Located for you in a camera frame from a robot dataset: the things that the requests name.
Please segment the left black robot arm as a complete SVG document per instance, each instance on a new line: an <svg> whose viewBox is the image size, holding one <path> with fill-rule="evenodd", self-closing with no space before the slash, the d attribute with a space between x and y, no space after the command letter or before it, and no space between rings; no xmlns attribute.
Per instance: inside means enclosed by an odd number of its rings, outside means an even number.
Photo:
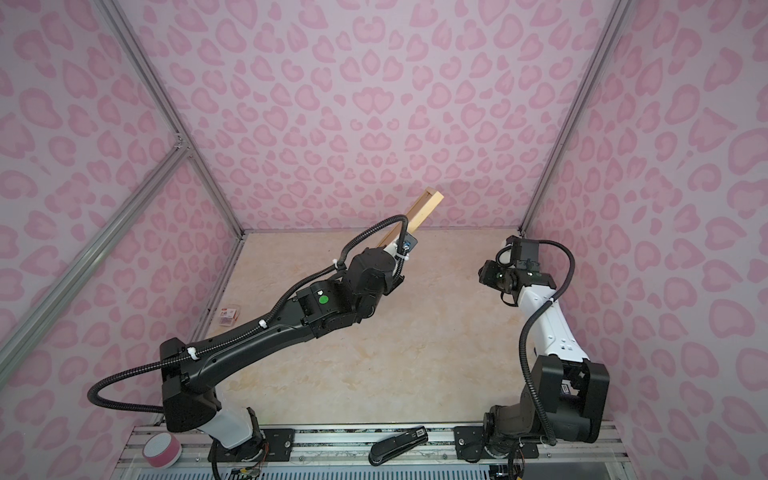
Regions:
<svg viewBox="0 0 768 480"><path fill-rule="evenodd" d="M283 349L348 328L374 315L382 297L403 281L406 256L366 248L294 284L267 314L229 332L185 344L166 341L161 355L162 408L171 433L199 430L222 448L258 448L263 435L250 408L233 407L217 386Z"/></svg>

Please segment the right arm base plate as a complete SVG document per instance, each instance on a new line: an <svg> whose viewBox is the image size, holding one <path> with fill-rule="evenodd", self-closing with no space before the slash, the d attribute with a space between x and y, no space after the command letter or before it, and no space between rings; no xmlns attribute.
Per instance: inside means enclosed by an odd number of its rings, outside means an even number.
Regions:
<svg viewBox="0 0 768 480"><path fill-rule="evenodd" d="M454 427L453 435L456 457L469 463L507 460L512 455L525 461L539 458L538 446L527 438L491 433L481 425Z"/></svg>

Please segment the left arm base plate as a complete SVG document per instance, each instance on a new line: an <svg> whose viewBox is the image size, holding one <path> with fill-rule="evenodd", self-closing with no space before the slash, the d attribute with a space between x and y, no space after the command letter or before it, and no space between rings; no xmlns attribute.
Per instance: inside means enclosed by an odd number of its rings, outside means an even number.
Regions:
<svg viewBox="0 0 768 480"><path fill-rule="evenodd" d="M207 460L216 463L287 462L293 449L295 429L268 428L256 431L243 444L230 449L212 445Z"/></svg>

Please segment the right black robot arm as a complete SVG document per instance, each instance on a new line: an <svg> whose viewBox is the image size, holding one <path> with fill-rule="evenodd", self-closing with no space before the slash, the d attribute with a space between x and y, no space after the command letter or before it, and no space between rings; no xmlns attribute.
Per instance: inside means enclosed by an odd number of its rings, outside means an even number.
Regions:
<svg viewBox="0 0 768 480"><path fill-rule="evenodd" d="M580 346L560 306L575 266L557 241L512 235L478 272L481 284L526 317L518 338L520 399L484 416L483 448L494 457L511 457L527 444L592 444L600 436L610 376Z"/></svg>

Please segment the light wooden picture frame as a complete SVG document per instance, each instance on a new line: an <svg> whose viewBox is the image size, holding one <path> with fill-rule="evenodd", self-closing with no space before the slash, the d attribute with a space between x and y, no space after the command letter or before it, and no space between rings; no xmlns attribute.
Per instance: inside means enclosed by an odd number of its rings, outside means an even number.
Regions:
<svg viewBox="0 0 768 480"><path fill-rule="evenodd" d="M419 196L419 198L411 205L409 210L405 213L405 216L409 221L407 231L409 233L414 233L434 212L434 210L443 201L443 199L444 195L437 189L432 187L426 188L424 192ZM388 247L398 238L400 229L400 224L396 223L380 240L378 247Z"/></svg>

